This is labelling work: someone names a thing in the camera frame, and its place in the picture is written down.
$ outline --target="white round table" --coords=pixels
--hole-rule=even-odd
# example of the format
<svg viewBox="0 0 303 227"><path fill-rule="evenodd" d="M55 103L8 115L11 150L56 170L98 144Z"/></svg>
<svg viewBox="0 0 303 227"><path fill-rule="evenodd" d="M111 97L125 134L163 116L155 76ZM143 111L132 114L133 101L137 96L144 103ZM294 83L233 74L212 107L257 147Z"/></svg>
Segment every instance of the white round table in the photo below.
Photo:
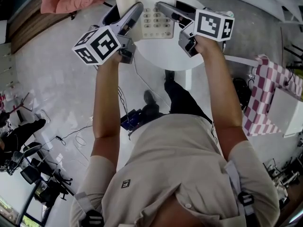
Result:
<svg viewBox="0 0 303 227"><path fill-rule="evenodd" d="M178 0L191 5L197 9L204 6L197 0ZM191 69L203 64L200 54L189 57L179 46L179 34L182 29L179 23L175 23L174 37L172 39L145 39L135 42L137 53L155 66L165 70L182 71L186 70L186 90L191 89Z"/></svg>

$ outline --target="telephone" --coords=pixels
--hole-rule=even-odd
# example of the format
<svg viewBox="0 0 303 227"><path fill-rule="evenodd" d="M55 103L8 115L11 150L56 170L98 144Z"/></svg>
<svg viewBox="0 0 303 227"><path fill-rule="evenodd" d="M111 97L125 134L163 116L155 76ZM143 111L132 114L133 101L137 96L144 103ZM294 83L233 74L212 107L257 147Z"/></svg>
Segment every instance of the telephone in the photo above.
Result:
<svg viewBox="0 0 303 227"><path fill-rule="evenodd" d="M177 0L116 0L120 17L137 2L143 4L143 13L130 31L133 41L141 39L171 39L174 36L174 21L159 12L156 3L162 1L172 6Z"/></svg>

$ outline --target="white box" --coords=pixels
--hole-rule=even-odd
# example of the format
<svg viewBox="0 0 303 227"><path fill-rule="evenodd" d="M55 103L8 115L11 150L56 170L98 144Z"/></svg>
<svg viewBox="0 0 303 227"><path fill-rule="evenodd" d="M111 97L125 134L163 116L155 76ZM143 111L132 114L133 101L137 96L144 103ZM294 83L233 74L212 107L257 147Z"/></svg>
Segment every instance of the white box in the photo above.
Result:
<svg viewBox="0 0 303 227"><path fill-rule="evenodd" d="M267 117L284 138L293 136L303 130L303 102L294 93L276 88Z"/></svg>
<svg viewBox="0 0 303 227"><path fill-rule="evenodd" d="M86 65L102 65L120 48L111 28L105 26L83 34L72 50Z"/></svg>
<svg viewBox="0 0 303 227"><path fill-rule="evenodd" d="M197 9L194 34L216 41L230 40L234 21L224 13Z"/></svg>

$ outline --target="black pants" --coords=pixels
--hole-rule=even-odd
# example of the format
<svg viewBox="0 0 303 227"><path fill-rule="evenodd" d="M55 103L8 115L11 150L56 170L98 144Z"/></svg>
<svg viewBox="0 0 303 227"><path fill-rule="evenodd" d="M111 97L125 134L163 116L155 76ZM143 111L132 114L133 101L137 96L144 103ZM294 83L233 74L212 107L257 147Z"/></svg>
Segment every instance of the black pants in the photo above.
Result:
<svg viewBox="0 0 303 227"><path fill-rule="evenodd" d="M33 123L27 123L14 129L13 132L2 140L5 144L4 151L20 151L25 142L32 136L33 133L43 128L46 121L39 119Z"/></svg>
<svg viewBox="0 0 303 227"><path fill-rule="evenodd" d="M191 94L186 91L174 80L168 80L164 83L164 88L171 100L170 114L192 114L205 118L210 124L213 122L206 116L202 109L198 106ZM142 109L141 120L138 129L142 125L162 117L164 114L159 112L159 106L154 104L146 105Z"/></svg>

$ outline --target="hand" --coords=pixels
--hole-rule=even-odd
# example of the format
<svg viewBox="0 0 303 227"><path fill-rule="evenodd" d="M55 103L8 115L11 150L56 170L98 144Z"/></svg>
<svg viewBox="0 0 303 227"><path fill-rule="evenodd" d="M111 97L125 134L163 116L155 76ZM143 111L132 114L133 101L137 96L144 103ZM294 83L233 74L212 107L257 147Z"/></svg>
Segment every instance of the hand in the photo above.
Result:
<svg viewBox="0 0 303 227"><path fill-rule="evenodd" d="M218 43L215 40L196 35L195 40L197 45L195 49L198 53L203 54L208 50L213 50L219 48Z"/></svg>
<svg viewBox="0 0 303 227"><path fill-rule="evenodd" d="M108 58L106 62L104 62L103 65L118 65L121 60L122 55L120 55L119 52L115 52L111 57Z"/></svg>

